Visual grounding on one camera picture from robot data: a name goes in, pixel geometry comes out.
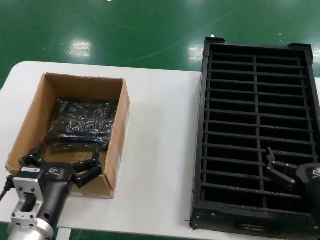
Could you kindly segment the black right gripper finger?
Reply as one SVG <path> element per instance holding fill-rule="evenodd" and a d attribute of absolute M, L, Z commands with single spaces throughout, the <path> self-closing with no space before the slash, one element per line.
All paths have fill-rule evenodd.
<path fill-rule="evenodd" d="M 277 185 L 293 191 L 296 186 L 297 165 L 277 161 L 270 147 L 266 149 L 266 173 L 270 180 Z"/>

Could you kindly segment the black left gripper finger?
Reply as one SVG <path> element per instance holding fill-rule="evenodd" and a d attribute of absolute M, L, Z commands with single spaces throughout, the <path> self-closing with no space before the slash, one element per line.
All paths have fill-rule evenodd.
<path fill-rule="evenodd" d="M 100 147 L 97 145 L 94 148 L 91 159 L 76 162 L 72 165 L 72 167 L 75 171 L 73 182 L 78 188 L 82 188 L 95 180 L 102 174 Z"/>
<path fill-rule="evenodd" d="M 44 149 L 45 146 L 43 144 L 40 144 L 38 147 L 31 149 L 26 156 L 22 157 L 19 160 L 20 166 L 22 168 L 28 168 L 29 166 L 40 168 L 42 166 L 42 163 L 45 162 L 44 160 L 42 160 Z"/>

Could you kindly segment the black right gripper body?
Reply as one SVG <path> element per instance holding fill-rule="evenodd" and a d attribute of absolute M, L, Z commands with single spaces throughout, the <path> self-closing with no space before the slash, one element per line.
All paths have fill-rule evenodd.
<path fill-rule="evenodd" d="M 303 197 L 312 215 L 320 214 L 320 164 L 308 163 L 300 165 L 295 173 L 302 183 Z"/>

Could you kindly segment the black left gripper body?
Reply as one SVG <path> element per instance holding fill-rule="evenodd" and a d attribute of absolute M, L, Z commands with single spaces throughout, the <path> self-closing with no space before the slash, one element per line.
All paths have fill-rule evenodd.
<path fill-rule="evenodd" d="M 67 198 L 74 185 L 75 169 L 65 162 L 40 162 L 39 168 L 43 170 L 44 185 L 42 186 L 43 204 L 38 218 L 51 227 L 58 225 Z"/>

